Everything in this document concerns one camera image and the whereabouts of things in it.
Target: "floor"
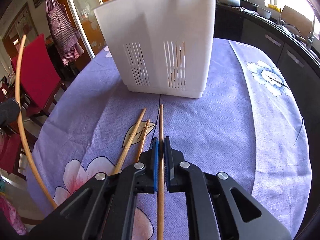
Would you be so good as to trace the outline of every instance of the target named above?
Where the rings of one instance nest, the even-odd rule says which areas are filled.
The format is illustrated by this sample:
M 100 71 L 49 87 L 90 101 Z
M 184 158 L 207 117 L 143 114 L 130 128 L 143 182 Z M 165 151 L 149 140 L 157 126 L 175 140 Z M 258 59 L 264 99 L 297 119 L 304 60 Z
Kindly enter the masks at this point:
M 65 82 L 65 85 L 68 87 L 70 82 Z M 63 90 L 59 89 L 57 94 L 55 95 L 56 101 L 59 101 L 61 96 L 63 95 Z M 49 108 L 49 112 L 54 109 L 55 105 L 51 104 Z M 31 134 L 38 138 L 41 127 L 32 122 L 29 118 L 25 116 L 26 111 L 23 109 L 22 118 L 24 121 L 24 127 Z M 46 116 L 41 116 L 37 118 L 41 123 L 44 123 L 47 119 Z M 21 155 L 20 166 L 22 168 L 27 168 L 28 161 L 24 155 Z M 35 202 L 32 200 L 30 194 L 27 191 L 27 182 L 13 174 L 8 175 L 8 173 L 2 169 L 0 169 L 0 175 L 4 178 L 5 184 L 5 193 L 9 199 L 9 201 L 13 204 L 13 206 L 18 211 L 21 217 L 34 219 L 34 220 L 42 220 L 44 219 L 44 215 L 36 206 Z M 33 226 L 26 225 L 27 230 L 31 230 Z

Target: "basket base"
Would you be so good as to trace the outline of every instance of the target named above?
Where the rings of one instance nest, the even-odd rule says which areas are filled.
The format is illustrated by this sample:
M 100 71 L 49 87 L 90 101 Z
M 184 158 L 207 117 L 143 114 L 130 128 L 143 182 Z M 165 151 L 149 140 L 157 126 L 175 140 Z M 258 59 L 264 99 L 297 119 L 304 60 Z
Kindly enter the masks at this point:
M 185 97 L 185 98 L 200 98 L 203 92 L 185 91 L 172 88 L 153 88 L 145 86 L 127 86 L 129 91 L 151 94 L 162 94 L 169 96 Z

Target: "white plastic basket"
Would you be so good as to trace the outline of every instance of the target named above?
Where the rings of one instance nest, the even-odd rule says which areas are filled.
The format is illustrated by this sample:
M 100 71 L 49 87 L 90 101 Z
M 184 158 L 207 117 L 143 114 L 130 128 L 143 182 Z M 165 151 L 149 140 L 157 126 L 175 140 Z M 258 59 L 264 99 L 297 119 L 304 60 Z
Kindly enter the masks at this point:
M 130 91 L 200 98 L 216 0 L 112 0 L 94 10 Z

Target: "checkered apron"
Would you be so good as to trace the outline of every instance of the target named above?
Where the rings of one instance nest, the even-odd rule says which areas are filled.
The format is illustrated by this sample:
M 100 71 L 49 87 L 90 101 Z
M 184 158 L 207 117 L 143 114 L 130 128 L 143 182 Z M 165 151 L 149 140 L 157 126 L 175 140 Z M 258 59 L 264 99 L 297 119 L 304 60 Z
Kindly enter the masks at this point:
M 50 33 L 65 65 L 78 57 L 84 50 L 78 43 L 79 31 L 71 24 L 64 4 L 57 0 L 45 0 Z

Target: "cutting board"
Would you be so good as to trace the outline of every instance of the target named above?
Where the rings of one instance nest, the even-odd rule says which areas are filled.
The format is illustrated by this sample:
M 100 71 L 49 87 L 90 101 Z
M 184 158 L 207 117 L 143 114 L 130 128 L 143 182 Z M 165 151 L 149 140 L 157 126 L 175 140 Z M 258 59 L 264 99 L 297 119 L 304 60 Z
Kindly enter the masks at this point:
M 297 27 L 302 36 L 309 36 L 312 28 L 312 21 L 307 19 L 301 13 L 285 5 L 281 12 L 281 19 L 284 20 L 285 23 L 289 23 Z

